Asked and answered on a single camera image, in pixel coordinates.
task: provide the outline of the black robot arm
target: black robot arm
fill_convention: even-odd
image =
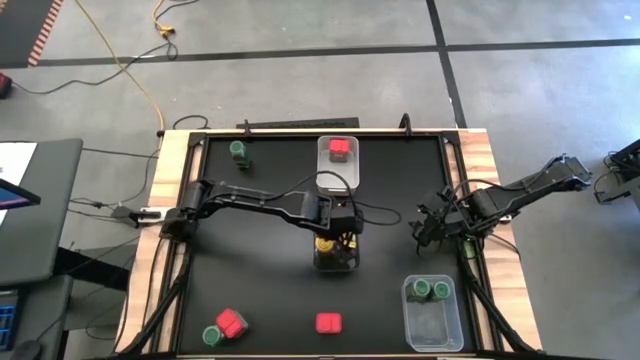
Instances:
[[[198,221],[224,208],[242,209],[276,215],[289,224],[311,230],[327,240],[338,240],[343,234],[361,234],[363,217],[347,202],[334,206],[327,196],[307,191],[271,193],[200,180],[191,183],[180,207],[167,212],[160,235],[164,238],[188,241]]]
[[[426,215],[424,221],[410,222],[413,237],[420,245],[448,238],[478,238],[490,234],[500,219],[514,217],[523,207],[551,194],[586,189],[591,173],[575,157],[566,155],[551,159],[539,172],[509,185],[492,185],[462,198],[446,187],[418,205]],[[467,182],[485,182],[467,180]]]

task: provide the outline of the transparent bin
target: transparent bin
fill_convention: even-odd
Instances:
[[[329,140],[349,141],[349,153],[346,162],[331,162],[329,159]],[[321,136],[318,138],[318,171],[330,170],[342,176],[352,192],[360,184],[360,160],[358,139],[353,136]],[[331,174],[316,176],[318,191],[329,196],[348,196],[347,188],[340,179]]]
[[[446,299],[424,303],[407,300],[408,286],[418,279],[431,286],[437,282],[449,285]],[[464,338],[453,280],[447,275],[411,275],[402,284],[402,308],[407,343],[417,352],[456,352],[462,349]]]

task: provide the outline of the black table surface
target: black table surface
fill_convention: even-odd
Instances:
[[[246,143],[251,169],[239,171],[229,155],[233,139],[210,142],[204,177],[278,193],[316,171],[317,138]],[[437,138],[359,137],[359,201],[400,211],[396,226],[365,225],[361,264],[343,276],[312,265],[313,235],[265,214],[225,209],[201,221],[182,306],[180,354],[412,354],[404,333],[400,288],[414,274],[446,274],[456,283],[465,346],[473,348],[466,291],[453,246],[416,255],[407,222],[419,219],[416,204],[429,189],[446,184]],[[302,186],[315,191],[314,180]],[[388,222],[388,212],[363,208],[369,220]],[[211,348],[202,331],[225,308],[239,311],[250,330]],[[315,316],[338,312],[343,332],[322,336]]]
[[[40,360],[55,360],[58,357],[64,331],[65,313],[71,295],[73,280],[69,276],[55,276],[25,287],[20,295],[18,328],[14,348],[20,343],[40,338],[42,353]],[[0,360],[8,360],[13,351],[0,352]]]
[[[52,276],[81,151],[80,139],[36,146],[20,186],[42,202],[9,210],[0,225],[0,286]]]

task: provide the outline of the monitor screen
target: monitor screen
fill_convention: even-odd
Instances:
[[[37,195],[0,179],[0,210],[38,204],[40,204],[40,197]]]

